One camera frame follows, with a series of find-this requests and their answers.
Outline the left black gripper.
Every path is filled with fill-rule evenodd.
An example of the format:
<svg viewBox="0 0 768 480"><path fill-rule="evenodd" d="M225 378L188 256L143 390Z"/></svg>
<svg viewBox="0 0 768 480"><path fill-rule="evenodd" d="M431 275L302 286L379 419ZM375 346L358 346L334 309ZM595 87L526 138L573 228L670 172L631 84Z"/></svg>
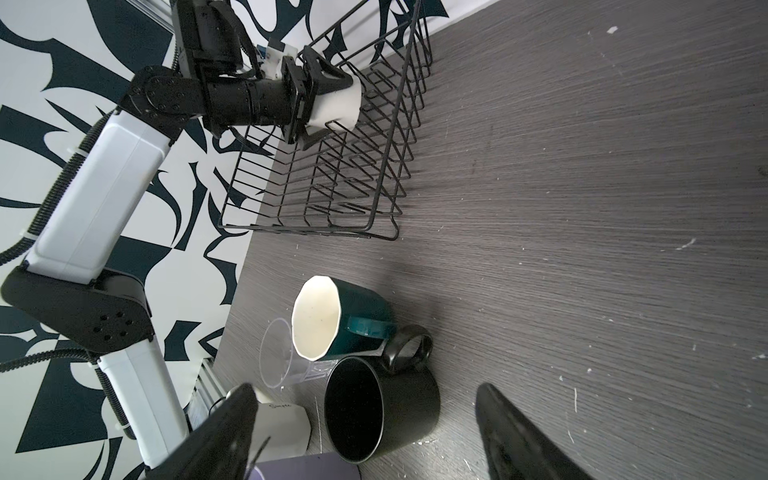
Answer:
<svg viewBox="0 0 768 480"><path fill-rule="evenodd" d="M329 122L322 126L307 125L314 102L313 96L351 88L353 78L310 46L303 48L301 57L302 66L296 63L294 57L285 56L282 59L283 85L287 89L289 118L281 127L281 132L287 144L296 144L298 149L308 150L332 133L343 131L338 122Z"/></svg>

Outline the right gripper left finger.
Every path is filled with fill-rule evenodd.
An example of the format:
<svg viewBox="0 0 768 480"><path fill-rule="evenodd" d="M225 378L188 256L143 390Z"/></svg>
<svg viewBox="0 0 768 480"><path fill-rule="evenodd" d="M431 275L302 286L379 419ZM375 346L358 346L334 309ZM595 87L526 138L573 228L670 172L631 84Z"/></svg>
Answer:
<svg viewBox="0 0 768 480"><path fill-rule="evenodd" d="M244 383L148 479L244 479L259 403Z"/></svg>

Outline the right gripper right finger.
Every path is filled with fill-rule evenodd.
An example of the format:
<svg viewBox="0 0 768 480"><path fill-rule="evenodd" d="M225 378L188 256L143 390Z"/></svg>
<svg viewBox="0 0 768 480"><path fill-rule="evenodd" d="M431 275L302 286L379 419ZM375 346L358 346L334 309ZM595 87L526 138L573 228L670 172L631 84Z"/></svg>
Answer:
<svg viewBox="0 0 768 480"><path fill-rule="evenodd" d="M494 385L478 387L475 415L491 479L592 479Z"/></svg>

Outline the white mug red inside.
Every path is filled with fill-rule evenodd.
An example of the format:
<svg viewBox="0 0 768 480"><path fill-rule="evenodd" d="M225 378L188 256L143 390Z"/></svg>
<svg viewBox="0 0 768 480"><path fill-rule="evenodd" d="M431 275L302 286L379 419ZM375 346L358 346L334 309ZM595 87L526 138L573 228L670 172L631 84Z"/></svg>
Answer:
<svg viewBox="0 0 768 480"><path fill-rule="evenodd" d="M316 97L306 125L308 134L322 129L341 131L355 128L360 115L362 86L358 77L353 76L352 80L351 87Z"/></svg>

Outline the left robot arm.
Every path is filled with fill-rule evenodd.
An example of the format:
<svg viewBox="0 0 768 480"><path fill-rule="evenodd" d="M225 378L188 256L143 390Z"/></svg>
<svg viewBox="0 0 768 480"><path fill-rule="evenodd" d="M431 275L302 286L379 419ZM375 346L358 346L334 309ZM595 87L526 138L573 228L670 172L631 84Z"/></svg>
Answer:
<svg viewBox="0 0 768 480"><path fill-rule="evenodd" d="M174 1L173 66L136 73L116 108L74 151L22 239L1 255L3 299L75 342L145 466L156 469L190 430L162 358L143 283L107 267L137 205L187 123L213 135L276 126L310 145L357 122L361 85L311 47L284 56L279 75L227 1Z"/></svg>

